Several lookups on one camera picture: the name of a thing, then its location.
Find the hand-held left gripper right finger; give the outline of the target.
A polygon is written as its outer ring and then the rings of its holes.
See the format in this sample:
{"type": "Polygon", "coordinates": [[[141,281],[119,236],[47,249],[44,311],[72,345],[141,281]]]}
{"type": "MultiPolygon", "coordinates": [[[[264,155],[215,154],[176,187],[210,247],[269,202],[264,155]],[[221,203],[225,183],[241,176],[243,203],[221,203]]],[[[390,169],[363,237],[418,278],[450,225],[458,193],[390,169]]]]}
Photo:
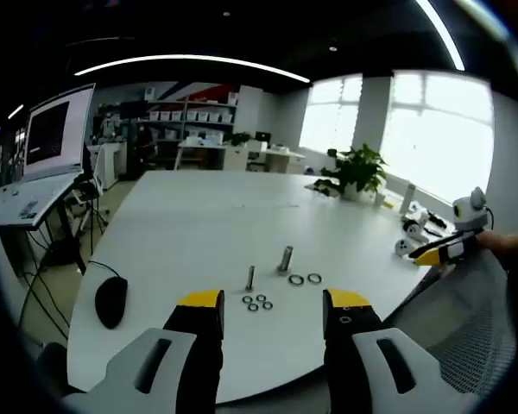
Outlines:
{"type": "Polygon", "coordinates": [[[324,367],[332,413],[469,413],[479,398],[448,384],[439,362],[384,328],[355,292],[323,291],[324,367]]]}

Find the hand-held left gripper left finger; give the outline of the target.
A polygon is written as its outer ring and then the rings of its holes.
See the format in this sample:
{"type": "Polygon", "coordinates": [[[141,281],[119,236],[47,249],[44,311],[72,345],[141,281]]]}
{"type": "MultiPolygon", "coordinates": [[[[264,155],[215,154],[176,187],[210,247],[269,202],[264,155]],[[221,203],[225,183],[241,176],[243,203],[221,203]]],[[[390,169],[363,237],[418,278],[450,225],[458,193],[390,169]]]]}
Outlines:
{"type": "Polygon", "coordinates": [[[223,339],[224,291],[191,293],[162,328],[115,354],[89,392],[62,401],[72,413],[213,413],[223,339]]]}

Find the person's right hand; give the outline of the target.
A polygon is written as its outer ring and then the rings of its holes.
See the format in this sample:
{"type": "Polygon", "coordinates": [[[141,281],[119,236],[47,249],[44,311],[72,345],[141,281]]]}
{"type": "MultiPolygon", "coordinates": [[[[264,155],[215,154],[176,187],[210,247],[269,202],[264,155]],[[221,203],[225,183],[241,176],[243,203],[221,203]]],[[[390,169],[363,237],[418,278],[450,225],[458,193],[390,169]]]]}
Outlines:
{"type": "Polygon", "coordinates": [[[518,261],[518,235],[501,235],[485,230],[476,235],[480,248],[488,249],[500,261],[506,271],[510,271],[518,261]]]}

